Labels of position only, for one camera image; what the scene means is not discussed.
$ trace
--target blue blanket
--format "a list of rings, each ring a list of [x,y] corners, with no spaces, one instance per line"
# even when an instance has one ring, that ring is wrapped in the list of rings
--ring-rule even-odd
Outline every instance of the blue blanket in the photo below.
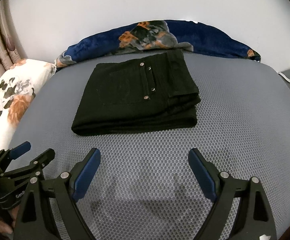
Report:
[[[216,57],[261,59],[249,46],[233,40],[215,27],[203,23],[160,20],[139,22],[82,39],[56,59],[56,66],[61,68],[105,55],[172,48]]]

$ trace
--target blue gripper pad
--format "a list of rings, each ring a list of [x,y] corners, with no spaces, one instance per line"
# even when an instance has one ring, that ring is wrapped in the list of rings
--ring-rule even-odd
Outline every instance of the blue gripper pad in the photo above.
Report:
[[[75,202],[85,196],[100,163],[99,149],[92,148],[84,160],[76,163],[70,171],[70,187]]]
[[[31,144],[26,141],[19,146],[10,150],[10,159],[16,160],[18,157],[22,156],[24,153],[27,153],[31,149]]]
[[[204,196],[215,202],[219,189],[218,170],[216,167],[212,163],[207,162],[197,148],[189,151],[188,163]]]

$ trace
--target gray mesh fabric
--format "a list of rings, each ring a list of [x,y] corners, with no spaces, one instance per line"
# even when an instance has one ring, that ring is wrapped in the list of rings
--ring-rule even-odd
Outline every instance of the gray mesh fabric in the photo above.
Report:
[[[193,239],[212,206],[188,165],[188,152],[197,147],[219,170],[261,179],[281,236],[290,225],[290,91],[270,67],[185,53],[202,99],[195,127],[93,137],[71,131],[95,65],[147,55],[104,57],[56,73],[26,111],[10,144],[28,140],[32,150],[9,170],[28,165],[50,147],[56,156],[44,174],[53,178],[97,147],[101,165],[77,204],[97,239]],[[55,201],[52,206],[61,236],[69,239]],[[235,199],[221,239],[229,235],[237,207]]]

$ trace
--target white pillow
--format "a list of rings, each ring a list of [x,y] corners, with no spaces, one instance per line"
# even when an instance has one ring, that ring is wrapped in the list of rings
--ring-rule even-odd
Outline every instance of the white pillow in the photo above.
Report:
[[[55,71],[55,64],[22,59],[1,76],[0,150],[7,150],[25,111]]]

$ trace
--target wall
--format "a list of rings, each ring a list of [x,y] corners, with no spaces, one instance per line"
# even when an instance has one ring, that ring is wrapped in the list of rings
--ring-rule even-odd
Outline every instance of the wall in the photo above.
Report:
[[[7,5],[24,57],[54,62],[68,46],[95,33],[143,20],[186,19],[251,46],[277,71],[290,68],[288,0],[7,0]]]

